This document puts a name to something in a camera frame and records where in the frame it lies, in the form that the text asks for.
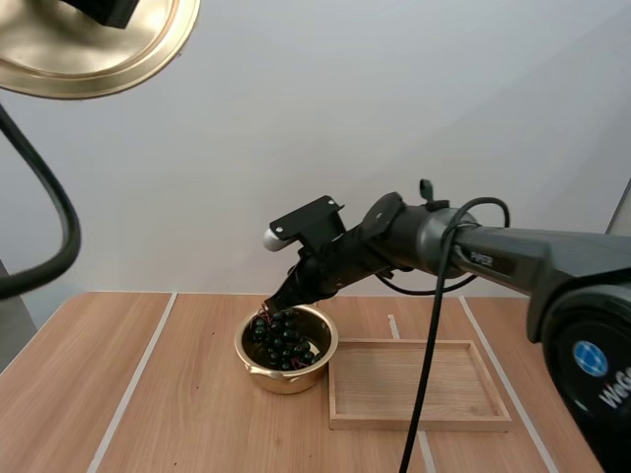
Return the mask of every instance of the brass bowl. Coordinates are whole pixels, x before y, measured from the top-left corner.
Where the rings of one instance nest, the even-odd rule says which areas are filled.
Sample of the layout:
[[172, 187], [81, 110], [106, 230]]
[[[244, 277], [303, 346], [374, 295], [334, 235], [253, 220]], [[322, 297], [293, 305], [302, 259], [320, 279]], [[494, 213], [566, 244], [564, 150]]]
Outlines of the brass bowl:
[[295, 394], [312, 387], [324, 375], [326, 364], [337, 349], [338, 335], [333, 321], [321, 310], [309, 305], [293, 307], [297, 311], [296, 323], [303, 336], [312, 345], [312, 352], [321, 353], [321, 359], [310, 367], [292, 372], [266, 368], [263, 347], [251, 341], [250, 323], [257, 312], [244, 319], [235, 335], [235, 348], [244, 362], [245, 370], [263, 389], [277, 394]]

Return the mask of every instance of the wooden tabletop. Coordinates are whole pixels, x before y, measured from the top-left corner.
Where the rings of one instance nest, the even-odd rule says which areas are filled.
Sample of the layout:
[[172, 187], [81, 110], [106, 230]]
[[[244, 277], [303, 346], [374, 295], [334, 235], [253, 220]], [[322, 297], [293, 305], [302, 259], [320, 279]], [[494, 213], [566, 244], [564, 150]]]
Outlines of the wooden tabletop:
[[[248, 379], [238, 322], [262, 296], [88, 293], [0, 374], [0, 471], [395, 472], [404, 432], [330, 431], [326, 379], [293, 396]], [[410, 472], [599, 471], [526, 339], [526, 300], [447, 299], [440, 339], [473, 340], [507, 433], [419, 433]], [[319, 303], [341, 337], [424, 339], [431, 299]]]

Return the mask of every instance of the white tape line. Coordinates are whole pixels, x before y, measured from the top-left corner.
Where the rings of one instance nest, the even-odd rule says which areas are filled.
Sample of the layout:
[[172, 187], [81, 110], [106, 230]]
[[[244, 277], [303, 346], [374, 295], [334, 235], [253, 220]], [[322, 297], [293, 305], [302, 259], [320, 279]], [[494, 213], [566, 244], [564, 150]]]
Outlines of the white tape line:
[[[392, 338], [396, 340], [400, 339], [401, 336], [398, 333], [398, 327], [396, 326], [394, 315], [390, 314], [387, 319], [390, 324], [390, 332], [392, 332]], [[423, 461], [425, 462], [425, 472], [436, 473], [436, 465], [434, 464], [434, 457], [432, 456], [430, 443], [427, 440], [427, 434], [425, 434], [425, 431], [418, 431], [416, 433], [416, 437], [418, 438], [418, 444], [421, 447], [421, 456], [423, 456]]]
[[118, 424], [120, 424], [122, 415], [125, 413], [125, 409], [127, 409], [127, 404], [129, 404], [129, 400], [131, 399], [131, 396], [134, 393], [136, 386], [138, 385], [140, 376], [142, 375], [142, 372], [145, 370], [145, 367], [147, 366], [147, 362], [149, 362], [149, 358], [151, 357], [151, 354], [153, 353], [154, 348], [156, 347], [156, 343], [158, 343], [158, 339], [160, 338], [160, 334], [162, 333], [163, 328], [165, 328], [165, 324], [167, 323], [167, 319], [169, 318], [169, 314], [171, 313], [171, 309], [174, 306], [176, 298], [177, 298], [177, 293], [172, 293], [171, 298], [169, 299], [169, 303], [165, 307], [165, 311], [163, 312], [162, 317], [160, 317], [158, 326], [156, 327], [156, 330], [154, 330], [154, 334], [151, 337], [151, 340], [149, 340], [149, 344], [147, 345], [147, 348], [145, 349], [145, 353], [143, 354], [142, 358], [140, 359], [140, 362], [138, 363], [138, 366], [136, 367], [134, 376], [131, 377], [131, 380], [129, 381], [129, 385], [127, 386], [127, 390], [122, 395], [122, 398], [120, 399], [120, 402], [118, 403], [118, 407], [116, 408], [116, 412], [114, 412], [114, 415], [111, 418], [111, 422], [109, 422], [109, 426], [107, 427], [107, 430], [105, 431], [105, 435], [103, 436], [103, 439], [101, 440], [101, 444], [99, 445], [99, 448], [97, 448], [97, 452], [95, 453], [95, 456], [92, 459], [92, 463], [90, 463], [90, 467], [88, 468], [88, 473], [97, 473], [97, 470], [99, 469], [99, 466], [101, 465], [101, 460], [103, 460], [105, 452], [107, 451], [107, 448], [109, 447], [109, 443], [111, 442], [111, 439], [114, 437], [114, 433], [116, 432], [116, 429], [118, 428]]
[[532, 439], [534, 446], [536, 446], [536, 449], [539, 451], [539, 455], [541, 455], [541, 459], [543, 460], [543, 463], [545, 463], [545, 466], [547, 467], [550, 473], [559, 473], [559, 470], [556, 468], [556, 465], [554, 464], [554, 460], [552, 460], [552, 457], [550, 456], [548, 449], [543, 444], [543, 440], [541, 440], [541, 437], [536, 431], [536, 428], [532, 424], [532, 421], [530, 420], [530, 417], [528, 416], [526, 409], [524, 408], [524, 405], [522, 404], [522, 401], [520, 401], [520, 398], [518, 397], [517, 392], [515, 392], [515, 389], [511, 385], [511, 382], [506, 376], [506, 373], [502, 369], [502, 365], [500, 365], [500, 361], [495, 356], [495, 352], [493, 352], [493, 349], [491, 348], [489, 341], [484, 336], [482, 329], [480, 328], [480, 326], [477, 323], [477, 320], [473, 316], [473, 312], [471, 311], [469, 304], [466, 303], [466, 299], [464, 298], [464, 296], [460, 296], [459, 299], [460, 299], [460, 304], [462, 305], [462, 308], [464, 309], [464, 313], [466, 313], [466, 316], [469, 318], [471, 325], [473, 325], [473, 328], [475, 329], [475, 333], [477, 333], [477, 336], [480, 339], [480, 342], [482, 343], [484, 350], [486, 350], [486, 353], [489, 356], [489, 359], [491, 360], [493, 367], [495, 367], [495, 371], [497, 372], [500, 379], [502, 380], [502, 383], [504, 384], [504, 387], [509, 393], [511, 400], [513, 401], [513, 404], [515, 404], [517, 412], [522, 418], [522, 422], [526, 426], [526, 429], [528, 430], [528, 433], [530, 434], [530, 438]]

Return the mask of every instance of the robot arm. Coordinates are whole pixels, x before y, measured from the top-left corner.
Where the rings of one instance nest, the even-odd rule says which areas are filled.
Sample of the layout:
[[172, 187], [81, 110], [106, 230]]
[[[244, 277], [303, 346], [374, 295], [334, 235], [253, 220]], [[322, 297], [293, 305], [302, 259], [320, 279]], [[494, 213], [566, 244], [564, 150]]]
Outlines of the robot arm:
[[[265, 304], [333, 297], [372, 275], [437, 274], [456, 209], [382, 197], [345, 231], [324, 196], [270, 225], [267, 246], [299, 240], [300, 260]], [[530, 296], [526, 335], [541, 342], [561, 397], [606, 471], [631, 462], [631, 237], [457, 226], [449, 278], [472, 273]]]

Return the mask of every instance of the black cable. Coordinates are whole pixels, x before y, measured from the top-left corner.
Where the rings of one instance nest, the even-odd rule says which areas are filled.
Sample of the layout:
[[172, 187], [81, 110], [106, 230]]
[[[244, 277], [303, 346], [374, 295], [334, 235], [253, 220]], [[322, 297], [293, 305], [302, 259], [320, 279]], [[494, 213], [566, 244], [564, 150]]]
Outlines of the black cable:
[[[393, 283], [391, 283], [388, 279], [386, 279], [381, 274], [376, 274], [375, 276], [377, 276], [377, 278], [382, 283], [384, 283], [386, 286], [388, 286], [392, 290], [397, 291], [398, 293], [405, 294], [406, 296], [434, 296], [436, 294], [436, 290], [435, 289], [428, 290], [428, 291], [412, 291], [412, 290], [409, 290], [409, 289], [399, 288], [398, 286], [395, 286]], [[452, 286], [449, 286], [448, 288], [444, 288], [443, 289], [443, 293], [450, 293], [451, 291], [455, 291], [456, 289], [460, 289], [460, 288], [466, 286], [467, 284], [469, 284], [475, 278], [477, 278], [477, 276], [472, 274], [471, 276], [463, 279], [459, 283], [456, 283], [456, 284], [454, 284]]]
[[427, 348], [425, 349], [425, 358], [423, 359], [423, 369], [421, 371], [421, 378], [418, 383], [418, 391], [416, 392], [416, 400], [414, 401], [414, 409], [412, 411], [412, 419], [410, 420], [410, 428], [407, 431], [407, 439], [405, 441], [405, 449], [401, 457], [401, 465], [399, 467], [399, 473], [406, 473], [407, 467], [412, 457], [412, 450], [414, 449], [414, 439], [416, 438], [416, 431], [418, 430], [418, 423], [421, 419], [421, 410], [423, 409], [423, 401], [425, 400], [425, 392], [427, 391], [427, 381], [430, 376], [430, 367], [432, 365], [432, 358], [434, 356], [434, 346], [436, 345], [436, 335], [438, 333], [438, 322], [441, 316], [441, 307], [443, 305], [443, 293], [445, 292], [445, 280], [447, 276], [447, 269], [450, 264], [450, 258], [452, 256], [452, 249], [454, 246], [454, 239], [456, 237], [456, 228], [459, 221], [464, 217], [466, 212], [481, 204], [495, 204], [498, 205], [504, 212], [504, 226], [509, 227], [511, 224], [511, 215], [508, 206], [500, 199], [495, 197], [478, 197], [468, 201], [462, 207], [460, 207], [454, 216], [450, 219], [450, 223], [445, 230], [443, 241], [443, 254], [441, 256], [441, 264], [438, 270], [438, 277], [436, 280], [436, 296], [434, 298], [434, 306], [432, 307], [432, 318], [430, 321], [430, 330], [427, 337]]
[[58, 278], [74, 263], [81, 246], [79, 217], [63, 187], [34, 146], [0, 104], [0, 130], [41, 182], [61, 222], [61, 247], [44, 263], [11, 276], [0, 278], [0, 301], [31, 291]]

